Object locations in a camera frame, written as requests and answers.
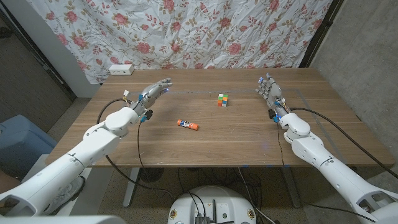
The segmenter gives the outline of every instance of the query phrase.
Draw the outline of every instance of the gray wall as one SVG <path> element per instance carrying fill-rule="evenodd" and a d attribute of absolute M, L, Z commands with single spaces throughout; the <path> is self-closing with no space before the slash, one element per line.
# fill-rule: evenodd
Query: gray wall
<path fill-rule="evenodd" d="M 345 0 L 311 67 L 398 159 L 398 1 Z"/>
<path fill-rule="evenodd" d="M 77 97 L 93 97 L 100 85 L 91 85 L 75 57 L 26 0 L 2 0 Z"/>

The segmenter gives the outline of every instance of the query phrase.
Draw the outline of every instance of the white robotic arm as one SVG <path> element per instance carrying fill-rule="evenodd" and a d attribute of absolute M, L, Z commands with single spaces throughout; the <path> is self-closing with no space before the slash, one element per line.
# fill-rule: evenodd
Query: white robotic arm
<path fill-rule="evenodd" d="M 322 140 L 310 131 L 310 125 L 290 113 L 279 85 L 272 77 L 267 74 L 267 78 L 260 78 L 259 83 L 256 91 L 273 110 L 274 121 L 287 130 L 284 137 L 291 143 L 294 154 L 317 168 L 354 212 L 368 218 L 358 217 L 360 221 L 397 223 L 398 194 L 369 184 L 325 149 Z"/>
<path fill-rule="evenodd" d="M 148 86 L 136 102 L 89 128 L 82 142 L 72 150 L 20 186 L 0 194 L 0 203 L 10 198 L 19 201 L 6 216 L 40 215 L 59 191 L 80 175 L 84 168 L 116 149 L 120 139 L 127 135 L 129 124 L 150 118 L 152 111 L 147 109 L 172 86 L 170 81 L 167 78 Z"/>

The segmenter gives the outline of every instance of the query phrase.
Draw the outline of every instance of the wooden table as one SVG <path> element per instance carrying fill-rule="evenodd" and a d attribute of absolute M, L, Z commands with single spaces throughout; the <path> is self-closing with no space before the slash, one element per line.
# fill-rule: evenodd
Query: wooden table
<path fill-rule="evenodd" d="M 132 100 L 148 85 L 172 78 L 173 87 L 151 109 L 150 121 L 141 124 L 139 143 L 146 167 L 268 167 L 281 166 L 277 125 L 268 118 L 265 100 L 254 89 L 259 77 L 269 72 L 280 85 L 289 107 L 313 109 L 338 124 L 360 145 L 386 165 L 394 158 L 360 121 L 337 92 L 311 68 L 145 70 L 130 76 L 110 76 L 87 104 L 47 159 L 51 163 L 76 146 L 95 124 L 103 106 L 121 98 Z M 218 107 L 219 93 L 228 94 L 228 106 Z M 111 105 L 102 117 L 120 109 Z M 349 166 L 376 164 L 335 127 L 306 111 L 295 111 L 308 122 L 325 147 Z M 194 131 L 177 126 L 177 120 L 199 125 Z M 138 125 L 129 128 L 110 158 L 118 166 L 140 167 L 137 152 Z M 292 152 L 280 133 L 285 165 L 309 166 Z M 110 166 L 104 158 L 95 166 Z"/>

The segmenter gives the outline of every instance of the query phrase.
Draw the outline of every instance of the power strip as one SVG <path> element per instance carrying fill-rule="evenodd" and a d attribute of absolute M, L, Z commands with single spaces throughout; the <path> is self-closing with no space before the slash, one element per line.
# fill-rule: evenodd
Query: power strip
<path fill-rule="evenodd" d="M 132 65 L 112 65 L 109 71 L 111 75 L 131 75 L 134 67 Z"/>

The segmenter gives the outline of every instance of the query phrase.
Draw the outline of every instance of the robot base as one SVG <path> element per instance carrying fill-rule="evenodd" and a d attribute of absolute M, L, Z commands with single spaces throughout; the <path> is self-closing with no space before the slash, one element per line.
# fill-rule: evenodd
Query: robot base
<path fill-rule="evenodd" d="M 202 199 L 206 217 L 197 218 L 198 210 L 189 194 L 181 195 L 172 205 L 168 215 L 168 224 L 195 224 L 198 222 L 207 224 L 212 223 L 244 223 L 255 224 L 256 214 L 253 206 L 239 193 L 222 186 L 208 185 L 190 190 L 191 193 Z M 203 205 L 199 198 L 192 195 L 195 199 L 199 213 L 203 217 Z"/>

